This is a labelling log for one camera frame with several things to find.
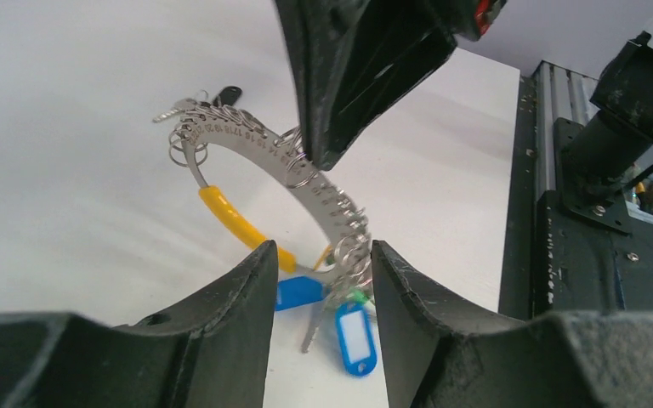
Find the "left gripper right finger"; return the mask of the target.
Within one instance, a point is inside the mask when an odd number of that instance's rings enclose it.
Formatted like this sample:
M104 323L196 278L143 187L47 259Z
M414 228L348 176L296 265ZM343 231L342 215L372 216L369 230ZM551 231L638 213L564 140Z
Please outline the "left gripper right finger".
M485 309L372 245L391 407L653 407L653 313Z

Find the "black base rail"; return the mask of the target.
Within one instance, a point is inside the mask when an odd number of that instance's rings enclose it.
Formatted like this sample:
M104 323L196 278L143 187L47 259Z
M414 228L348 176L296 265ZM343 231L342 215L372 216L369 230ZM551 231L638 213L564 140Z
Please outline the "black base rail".
M653 212L634 193L582 206L561 150L595 114L590 76L542 62L520 78L498 310L653 311Z

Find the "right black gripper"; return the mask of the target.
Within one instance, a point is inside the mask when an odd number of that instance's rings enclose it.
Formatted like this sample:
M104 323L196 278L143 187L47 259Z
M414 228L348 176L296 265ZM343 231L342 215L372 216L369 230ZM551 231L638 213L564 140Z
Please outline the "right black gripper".
M478 42L506 3L275 2L307 159L332 169L366 127L449 59L455 36Z

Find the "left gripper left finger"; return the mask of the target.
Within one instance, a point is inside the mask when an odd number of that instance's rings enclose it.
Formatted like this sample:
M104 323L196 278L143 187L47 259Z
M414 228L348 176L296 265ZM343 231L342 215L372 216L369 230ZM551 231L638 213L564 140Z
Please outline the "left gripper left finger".
M260 407L278 278L266 241L134 325L0 314L0 407Z

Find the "large keyring with yellow handle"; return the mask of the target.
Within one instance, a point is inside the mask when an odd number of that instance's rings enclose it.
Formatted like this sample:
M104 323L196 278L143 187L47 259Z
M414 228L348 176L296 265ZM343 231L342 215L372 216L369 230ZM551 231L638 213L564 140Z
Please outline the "large keyring with yellow handle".
M198 195L232 235L252 249L266 240L203 176L200 166L209 145L231 150L270 175L306 209L328 239L324 253L334 259L329 270L305 267L291 252L278 248L281 270L311 275L325 283L342 279L357 287L372 283L368 219L347 193L308 160L299 127L277 134L232 105L196 107L174 117L179 121L168 136L169 149L183 154L179 165L190 169Z

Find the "green key tag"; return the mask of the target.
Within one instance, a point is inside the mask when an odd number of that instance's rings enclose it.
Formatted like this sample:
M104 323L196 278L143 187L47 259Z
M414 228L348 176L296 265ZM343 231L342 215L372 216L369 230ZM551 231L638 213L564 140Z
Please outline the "green key tag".
M364 306L372 302L372 297L358 288L349 288L344 292L341 304Z

